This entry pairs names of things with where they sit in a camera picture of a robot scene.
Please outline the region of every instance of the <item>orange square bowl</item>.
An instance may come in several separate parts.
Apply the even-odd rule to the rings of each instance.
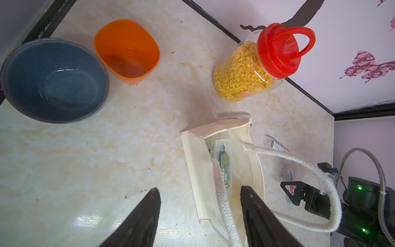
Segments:
[[[141,82],[157,66],[159,47],[138,23],[117,20],[100,29],[94,39],[102,62],[125,83]]]

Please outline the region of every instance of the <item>white rope handle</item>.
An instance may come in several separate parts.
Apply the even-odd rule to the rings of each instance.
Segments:
[[[216,158],[211,159],[211,164],[213,165],[217,203],[218,207],[220,208],[222,219],[224,220],[226,232],[228,233],[230,246],[244,247],[243,242],[241,241],[239,231],[237,230],[235,220],[233,219],[232,211],[230,210],[230,205],[228,201],[228,196],[226,194],[224,179],[222,178],[220,164],[218,163],[218,160]]]
[[[342,218],[342,208],[340,205],[340,198],[339,195],[337,194],[337,190],[335,188],[335,185],[333,184],[333,181],[331,181],[327,176],[325,176],[325,174],[320,169],[315,167],[313,164],[286,152],[268,149],[265,147],[257,147],[247,143],[243,144],[243,148],[244,148],[244,152],[253,151],[256,153],[263,153],[266,155],[273,155],[281,158],[286,158],[288,160],[293,160],[297,163],[300,163],[304,167],[312,171],[314,175],[316,175],[324,183],[327,189],[329,200],[331,202],[331,209],[332,209],[331,216],[328,222],[312,223],[272,210],[273,214],[278,219],[315,232],[334,232],[339,228],[340,221]]]

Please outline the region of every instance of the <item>countertop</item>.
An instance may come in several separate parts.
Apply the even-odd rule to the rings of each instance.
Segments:
[[[255,145],[269,134],[301,158],[332,163],[333,117],[286,81],[239,103],[216,93],[214,66],[237,43],[181,0],[78,0],[52,36],[94,51],[96,32],[117,19],[138,22],[159,45],[160,62],[140,84],[108,70],[103,108],[70,124],[30,119],[7,100],[0,105],[0,245],[98,246],[157,187],[154,246],[225,246],[198,222],[179,135],[224,113],[253,116]],[[283,163],[259,158],[269,208],[324,221],[303,203],[287,206]],[[295,180],[318,186],[308,170],[293,169]],[[329,246],[329,233],[283,224],[306,247]]]

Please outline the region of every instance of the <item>bowl rim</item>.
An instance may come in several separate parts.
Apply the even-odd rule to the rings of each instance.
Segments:
[[[42,42],[46,42],[46,41],[50,41],[50,40],[53,40],[53,41],[62,41],[62,42],[65,42],[65,43],[69,43],[69,44],[75,45],[75,46],[77,46],[77,47],[79,47],[79,48],[82,48],[84,51],[90,53],[90,54],[99,62],[99,64],[100,64],[101,67],[103,68],[104,74],[106,75],[106,79],[107,79],[106,91],[105,91],[105,95],[104,95],[102,101],[100,102],[100,104],[99,104],[93,111],[89,112],[88,114],[86,114],[86,115],[84,115],[84,116],[82,116],[82,117],[79,117],[79,118],[77,118],[77,119],[74,119],[74,120],[70,120],[70,121],[48,121],[48,120],[44,120],[44,119],[42,119],[42,118],[40,118],[40,117],[37,117],[37,116],[35,116],[35,115],[32,115],[32,114],[30,114],[30,113],[28,113],[28,112],[25,112],[24,110],[22,110],[22,109],[11,99],[11,96],[8,94],[8,91],[7,91],[7,87],[6,87],[6,73],[7,73],[9,64],[10,64],[10,62],[12,61],[12,59],[13,59],[17,54],[19,54],[21,51],[23,51],[27,46],[29,46],[29,45],[31,45],[31,44],[33,44],[33,43],[42,43]],[[8,57],[5,59],[5,61],[4,61],[4,63],[3,63],[3,66],[1,67],[1,70],[0,70],[0,86],[1,86],[2,92],[4,93],[4,96],[7,98],[7,101],[8,101],[15,109],[17,109],[20,113],[24,114],[25,116],[28,116],[29,118],[32,118],[32,119],[37,120],[37,121],[40,121],[40,122],[45,122],[45,123],[55,123],[55,124],[60,124],[60,123],[72,123],[72,122],[76,122],[76,121],[79,121],[79,120],[82,120],[82,119],[85,119],[85,118],[91,116],[93,113],[95,113],[96,111],[98,111],[98,110],[103,106],[103,104],[104,104],[104,102],[105,102],[105,100],[106,100],[106,98],[107,98],[107,95],[108,95],[109,85],[110,85],[110,82],[109,82],[109,77],[108,77],[107,70],[105,69],[105,65],[103,64],[103,62],[101,61],[101,59],[100,59],[95,53],[93,53],[93,52],[92,52],[91,50],[89,50],[88,48],[86,48],[86,47],[84,47],[84,46],[82,46],[82,45],[80,45],[80,44],[78,44],[78,43],[76,43],[76,42],[74,42],[74,41],[66,40],[66,39],[61,39],[61,38],[42,38],[42,39],[32,40],[32,41],[29,41],[29,42],[27,42],[27,43],[24,43],[24,44],[20,45],[20,46],[17,47],[15,50],[13,50],[13,51],[10,53],[10,55],[8,55]]]

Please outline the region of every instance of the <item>small package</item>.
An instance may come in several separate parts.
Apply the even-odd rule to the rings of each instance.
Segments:
[[[282,176],[282,180],[284,182],[293,182],[293,171],[292,171],[292,168],[282,169],[281,170],[281,176]],[[296,189],[295,185],[286,185],[285,187],[291,193],[291,195],[295,195],[295,189]],[[294,207],[291,199],[287,196],[287,194],[285,194],[285,199],[286,199],[285,202],[287,203],[288,206],[293,206]]]
[[[270,148],[270,149],[274,149],[274,150],[278,150],[278,151],[283,151],[286,153],[290,152],[286,147],[284,147],[281,143],[279,143],[276,139],[274,139],[270,135],[265,135],[265,137],[263,139],[263,143],[266,148]],[[279,158],[279,159],[281,159],[285,164],[291,163],[291,161],[286,158]]]
[[[232,143],[230,140],[218,137],[211,142],[210,155],[212,158],[217,159],[221,166],[222,178],[224,179],[226,195],[229,201],[232,199],[231,153]]]

